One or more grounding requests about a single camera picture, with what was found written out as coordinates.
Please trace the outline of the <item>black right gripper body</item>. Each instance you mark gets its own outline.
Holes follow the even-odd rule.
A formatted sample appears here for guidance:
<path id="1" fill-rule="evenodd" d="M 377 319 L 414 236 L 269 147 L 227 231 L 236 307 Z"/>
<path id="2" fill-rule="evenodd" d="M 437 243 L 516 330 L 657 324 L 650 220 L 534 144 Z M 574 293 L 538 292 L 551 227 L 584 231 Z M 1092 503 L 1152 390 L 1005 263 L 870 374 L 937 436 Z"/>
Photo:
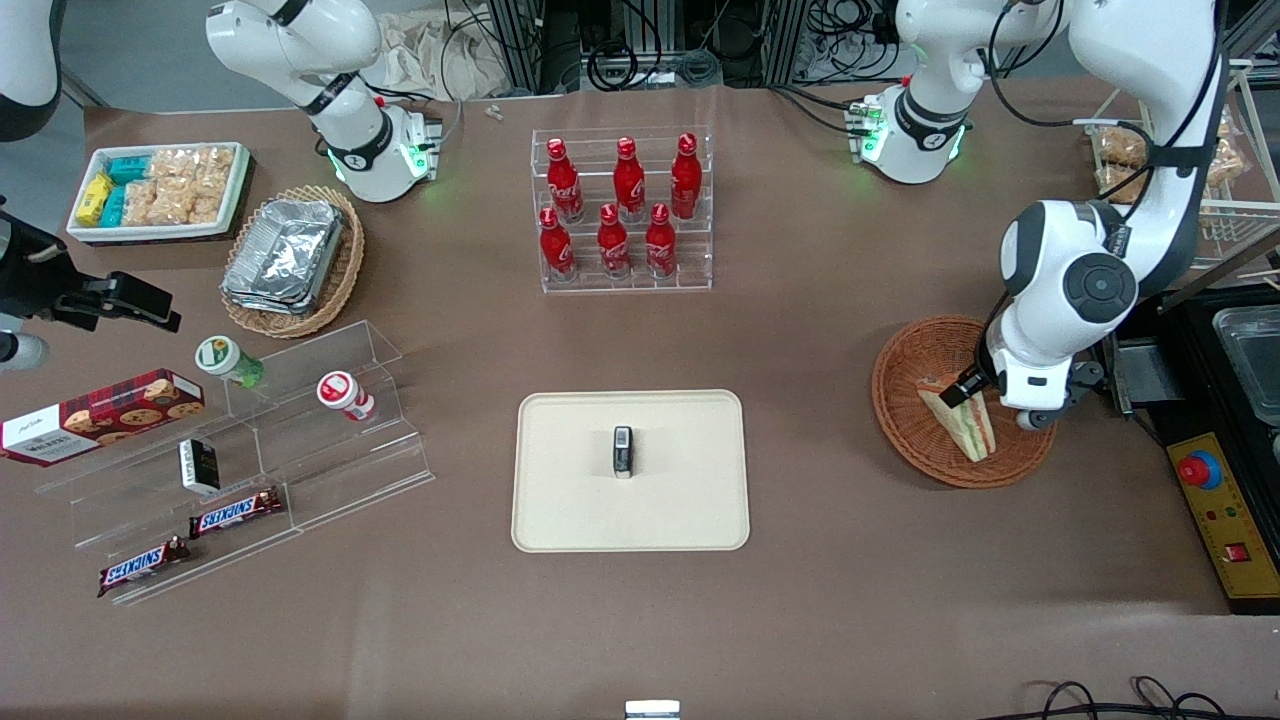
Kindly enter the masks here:
<path id="1" fill-rule="evenodd" d="M 12 215 L 1 217 L 1 313 L 29 319 L 77 288 L 77 269 L 54 234 Z"/>

